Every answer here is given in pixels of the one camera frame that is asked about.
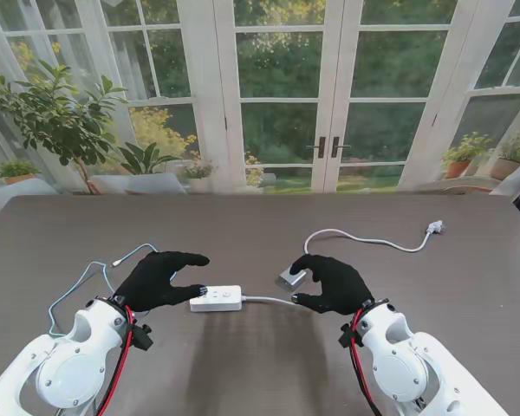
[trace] small gray device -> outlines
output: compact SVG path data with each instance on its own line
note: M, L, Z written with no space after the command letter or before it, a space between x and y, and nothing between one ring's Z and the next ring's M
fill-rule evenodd
M306 271L301 270L295 275L290 274L290 267L285 271L282 271L279 274L279 277L276 280L276 284L281 286L285 290L292 292L297 290L298 287L304 282L304 277L306 276Z

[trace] table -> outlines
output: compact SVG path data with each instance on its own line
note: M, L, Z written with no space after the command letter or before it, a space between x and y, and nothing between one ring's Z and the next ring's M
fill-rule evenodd
M284 297L276 276L312 231L342 228L415 247L438 219L445 235L417 254L342 238L316 240L311 251L354 265L376 298L389 297L411 329L440 339L509 414L520 415L520 214L491 196L16 198L0 214L0 373L48 330L47 307L91 260L112 262L150 242L211 259L179 273L177 284L240 284L246 295ZM112 270L114 285L137 257ZM318 288L308 282L301 290ZM99 273L58 310L62 329L88 299L106 294ZM131 351L107 414L369 415L337 342L346 321L283 305L217 314L193 314L188 304L156 309L143 321L154 345ZM367 368L369 355L363 348ZM368 377L380 410L395 415ZM50 414L30 393L35 414Z

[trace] door handle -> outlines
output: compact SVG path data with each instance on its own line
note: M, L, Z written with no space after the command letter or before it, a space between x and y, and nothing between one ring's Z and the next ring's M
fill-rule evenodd
M323 149L326 146L326 138L325 136L320 137L320 142L318 146L305 146L308 149L318 149L318 159L323 159Z
M348 149L348 148L350 148L350 145L339 146L339 136L335 136L333 138L333 145L331 146L331 157L332 158L337 157L337 149Z

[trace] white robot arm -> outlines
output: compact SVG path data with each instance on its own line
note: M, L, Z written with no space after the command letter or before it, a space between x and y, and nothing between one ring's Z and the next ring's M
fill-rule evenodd
M0 376L0 415L31 416L19 398L32 376L42 400L64 416L84 415L104 382L107 352L121 345L127 325L121 309L97 299L75 314L69 334L33 340ZM508 416L439 341L414 334L389 303L367 307L356 332L400 416Z
M372 352L379 387L400 416L508 416L443 344L414 334L389 303L368 308L356 331Z
M34 339L0 376L0 415L31 416L19 397L33 376L41 399L64 409L62 415L85 414L104 382L107 352L119 347L127 332L122 312L97 299L75 314L69 334Z

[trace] white cable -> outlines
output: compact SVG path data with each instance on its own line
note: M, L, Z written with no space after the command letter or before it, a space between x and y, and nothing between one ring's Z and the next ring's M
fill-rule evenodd
M60 303L61 301L63 301L66 297L68 297L75 289L77 289L79 286L81 286L83 283L85 283L87 280L83 281L83 278L85 277L85 275L87 274L88 272L88 269L90 269L90 266L92 266L93 264L98 264L100 265L101 269L102 269L102 275L104 276L104 280L106 281L106 284L107 286L110 288L110 290L112 290L112 293L114 292L114 289L112 288L112 285L110 284L110 281L108 280L107 278L107 273L106 273L106 265L104 263L100 263L100 262L90 262L87 266L87 268L85 269L85 271L83 271L83 274L81 275L81 277L79 277L79 280L71 287L70 290L68 290L66 293L64 293L62 296L60 296L60 298L55 301L54 303L52 303L49 307L49 317L50 317L50 322L51 322L51 325L50 325L50 329L49 329L49 334L52 335L52 336L64 336L65 334L58 334L56 332L53 331L54 327L55 327L55 319L54 319L54 314L52 313L52 309L55 308L55 306Z
M283 303L285 305L297 306L296 303L284 301L283 299L277 299L275 297L266 297L266 296L241 296L241 300L243 302L251 301L251 302L271 302L271 303Z
M150 247L151 249L153 249L154 251L158 252L158 250L156 250L156 247L154 247L152 244L150 243L144 243L144 244L141 244L139 247L137 247L135 250L131 251L129 254L127 254L126 256L122 257L121 259L119 260L116 260L115 262L112 263L112 267L116 267L116 266L119 266L121 263L125 262L130 256L132 256L133 254L135 254L137 251L139 251L140 249L142 249L143 247Z
M378 238L359 238L359 237L353 236L352 234L348 234L347 232L345 232L343 230L337 230L335 228L327 228L325 230L316 231L314 234L311 234L306 239L306 241L304 242L304 253L305 254L309 254L309 242L310 242L310 240L312 240L312 238L314 238L316 236L319 236L320 234L323 234L325 232L334 232L334 233L337 233L337 234L341 234L341 235L343 235L343 236L345 236L347 238L350 238L351 240L359 241L361 243L385 244L385 245L389 245L391 247L394 247L397 250L405 251L407 253L415 253L415 252L420 251L420 250L422 250L424 248L424 246L426 245L427 240L430 237L430 235L432 235L433 233L440 233L444 228L445 228L445 226L443 225L443 221L436 221L434 223L429 224L429 226L427 227L427 230L426 230L426 236L424 237L424 240L422 241L422 244L419 247L415 248L415 249L406 249L404 247L401 247L400 245L397 245L395 243L391 243L390 241L382 240L382 239L378 239Z
M136 249L134 249L133 251L131 251L130 253L128 253L126 256L122 257L120 260L116 260L115 262L112 263L112 267L115 267L115 266L118 266L119 264L125 262L130 256L132 256L133 254L135 254L137 251L139 251L140 249L142 249L143 247L150 247L152 250L158 252L158 250L156 250L156 247L154 247L152 244L150 243L145 243L145 244L142 244L140 245L139 247L137 247ZM64 293L62 296L60 296L60 298L55 301L54 303L52 303L49 307L49 317L50 317L50 322L51 322L51 325L50 325L50 330L49 330L49 334L52 335L52 336L64 336L65 334L58 334L56 332L53 331L54 327L55 327L55 318L54 318L54 314L52 313L52 310L56 307L56 305L58 303L60 303L61 301L63 301L66 297L68 297L74 290L76 290L77 288L79 288L83 283L85 283L87 281L86 280L83 280L83 278L85 277L85 275L87 274L88 272L88 269L90 269L90 266L92 266L93 264L98 264L101 266L101 269L102 269L102 275L104 276L104 280L106 281L106 284L107 286L109 287L109 289L112 291L112 294L115 292L114 288L112 287L112 285L110 284L110 281L108 280L107 278L107 272L106 272L106 267L107 265L104 264L104 263L100 263L100 262L91 262L88 264L87 268L85 269L85 271L83 271L83 274L81 275L81 277L79 277L79 280L71 287L70 290L68 290L66 293ZM173 273L172 276L170 277L170 281L173 280L173 278L175 277L175 275L177 275L177 272Z

